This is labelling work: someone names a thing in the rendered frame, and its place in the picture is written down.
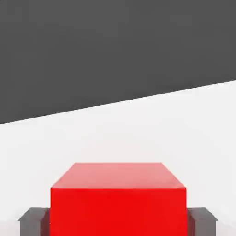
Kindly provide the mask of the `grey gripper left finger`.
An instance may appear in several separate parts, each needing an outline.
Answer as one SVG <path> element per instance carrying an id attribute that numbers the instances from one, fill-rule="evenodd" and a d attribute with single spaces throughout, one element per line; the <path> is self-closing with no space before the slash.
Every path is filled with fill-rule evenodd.
<path id="1" fill-rule="evenodd" d="M 50 208 L 31 207 L 16 221 L 0 221 L 0 236 L 50 236 Z"/>

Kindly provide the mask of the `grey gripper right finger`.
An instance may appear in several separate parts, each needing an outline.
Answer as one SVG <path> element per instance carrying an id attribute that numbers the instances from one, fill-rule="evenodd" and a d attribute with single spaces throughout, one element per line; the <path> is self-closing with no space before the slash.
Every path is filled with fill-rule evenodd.
<path id="1" fill-rule="evenodd" d="M 236 236 L 236 226 L 218 220 L 205 207 L 188 207 L 187 236 Z"/>

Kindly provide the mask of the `small red cube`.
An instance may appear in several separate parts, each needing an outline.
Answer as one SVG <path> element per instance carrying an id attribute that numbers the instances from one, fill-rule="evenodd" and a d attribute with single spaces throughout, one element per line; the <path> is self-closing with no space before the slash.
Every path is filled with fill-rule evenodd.
<path id="1" fill-rule="evenodd" d="M 161 163 L 75 163 L 50 194 L 50 236 L 187 236 L 186 188 Z"/>

